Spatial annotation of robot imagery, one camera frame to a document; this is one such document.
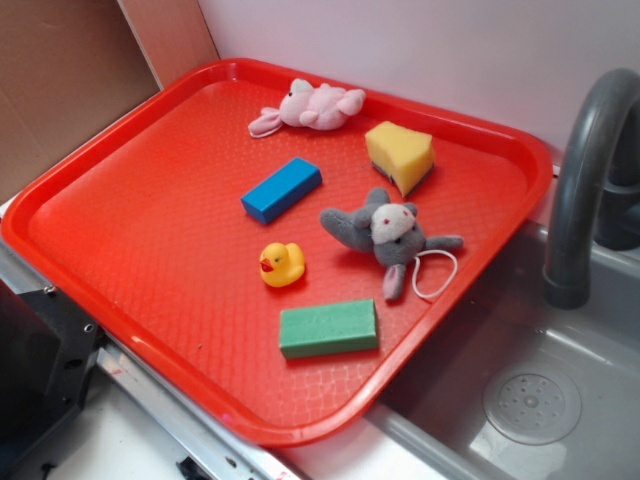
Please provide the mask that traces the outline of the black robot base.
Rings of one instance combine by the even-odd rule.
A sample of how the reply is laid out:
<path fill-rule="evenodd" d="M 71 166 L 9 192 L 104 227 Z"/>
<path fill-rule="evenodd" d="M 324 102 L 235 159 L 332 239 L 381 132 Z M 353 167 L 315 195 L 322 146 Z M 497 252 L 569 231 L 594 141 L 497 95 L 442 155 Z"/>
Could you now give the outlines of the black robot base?
<path fill-rule="evenodd" d="M 61 291 L 1 285 L 1 477 L 84 408 L 102 330 Z"/>

